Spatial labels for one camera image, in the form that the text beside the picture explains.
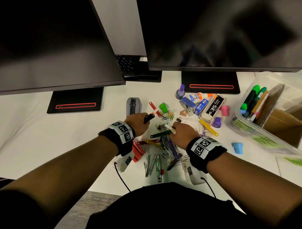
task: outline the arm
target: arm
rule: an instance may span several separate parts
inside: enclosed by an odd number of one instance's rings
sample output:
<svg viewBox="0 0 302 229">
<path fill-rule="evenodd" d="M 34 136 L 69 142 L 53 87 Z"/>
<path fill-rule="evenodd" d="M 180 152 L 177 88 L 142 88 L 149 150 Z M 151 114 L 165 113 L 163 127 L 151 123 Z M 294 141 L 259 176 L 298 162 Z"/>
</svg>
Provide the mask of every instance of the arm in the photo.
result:
<svg viewBox="0 0 302 229">
<path fill-rule="evenodd" d="M 125 120 L 137 136 L 148 129 L 150 122 L 143 124 L 146 115 L 135 114 Z M 3 189 L 18 190 L 31 196 L 55 226 L 117 154 L 118 149 L 113 142 L 105 136 L 98 136 L 41 165 Z"/>
<path fill-rule="evenodd" d="M 181 123 L 170 138 L 182 149 L 198 133 Z M 302 202 L 302 188 L 228 152 L 207 164 L 209 174 L 248 214 L 276 226 Z"/>
</svg>

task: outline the yellow-green label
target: yellow-green label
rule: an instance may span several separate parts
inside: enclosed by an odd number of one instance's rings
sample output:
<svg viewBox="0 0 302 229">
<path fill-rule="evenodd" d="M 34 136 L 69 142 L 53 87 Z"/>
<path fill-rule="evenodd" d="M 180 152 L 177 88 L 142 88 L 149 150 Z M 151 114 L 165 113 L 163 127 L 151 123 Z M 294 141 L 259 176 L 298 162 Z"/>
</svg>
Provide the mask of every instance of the yellow-green label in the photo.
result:
<svg viewBox="0 0 302 229">
<path fill-rule="evenodd" d="M 239 119 L 236 119 L 233 123 L 236 126 L 238 126 L 240 129 L 243 129 L 243 130 L 245 130 L 247 132 L 252 132 L 254 130 L 249 125 L 245 124 L 244 122 L 240 121 Z"/>
<path fill-rule="evenodd" d="M 278 144 L 269 137 L 266 137 L 265 135 L 256 135 L 251 138 L 269 149 L 283 148 L 281 144 Z"/>
<path fill-rule="evenodd" d="M 294 158 L 288 158 L 288 157 L 285 157 L 285 159 L 295 165 L 302 166 L 302 159 L 294 159 Z"/>
</svg>

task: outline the black shirt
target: black shirt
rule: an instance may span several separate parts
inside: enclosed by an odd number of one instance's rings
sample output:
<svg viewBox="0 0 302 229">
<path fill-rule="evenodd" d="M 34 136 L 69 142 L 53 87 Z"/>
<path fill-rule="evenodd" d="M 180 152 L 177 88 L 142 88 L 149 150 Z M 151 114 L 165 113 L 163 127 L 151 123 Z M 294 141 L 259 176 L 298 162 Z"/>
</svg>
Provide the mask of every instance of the black shirt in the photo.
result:
<svg viewBox="0 0 302 229">
<path fill-rule="evenodd" d="M 28 195 L 0 191 L 1 228 L 50 228 L 41 207 Z M 280 228 L 299 225 L 302 205 L 297 207 Z M 267 227 L 252 216 L 235 209 L 232 201 L 222 201 L 176 183 L 164 183 L 134 190 L 102 212 L 90 216 L 87 229 L 121 227 Z"/>
</svg>

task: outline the forearm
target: forearm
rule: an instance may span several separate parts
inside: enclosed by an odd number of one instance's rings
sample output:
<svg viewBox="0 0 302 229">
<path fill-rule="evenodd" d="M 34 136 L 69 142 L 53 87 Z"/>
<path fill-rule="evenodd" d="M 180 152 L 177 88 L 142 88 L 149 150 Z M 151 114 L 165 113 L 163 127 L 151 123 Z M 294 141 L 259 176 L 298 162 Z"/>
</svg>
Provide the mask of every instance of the forearm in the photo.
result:
<svg viewBox="0 0 302 229">
<path fill-rule="evenodd" d="M 115 144 L 99 136 L 41 165 L 4 189 L 16 189 L 34 198 L 51 222 L 80 199 L 117 154 Z"/>
<path fill-rule="evenodd" d="M 247 213 L 270 225 L 302 202 L 302 188 L 227 152 L 207 164 L 209 174 Z"/>
</svg>

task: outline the person's right hand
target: person's right hand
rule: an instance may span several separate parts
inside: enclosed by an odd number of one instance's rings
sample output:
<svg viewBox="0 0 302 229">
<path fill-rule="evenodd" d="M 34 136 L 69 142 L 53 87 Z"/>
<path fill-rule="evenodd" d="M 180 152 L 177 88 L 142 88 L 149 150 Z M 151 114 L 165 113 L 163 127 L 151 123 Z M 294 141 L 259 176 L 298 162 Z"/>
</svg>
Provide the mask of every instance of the person's right hand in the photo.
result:
<svg viewBox="0 0 302 229">
<path fill-rule="evenodd" d="M 174 122 L 173 126 L 176 134 L 171 133 L 169 138 L 180 148 L 187 150 L 188 144 L 200 134 L 193 127 L 180 122 Z"/>
</svg>

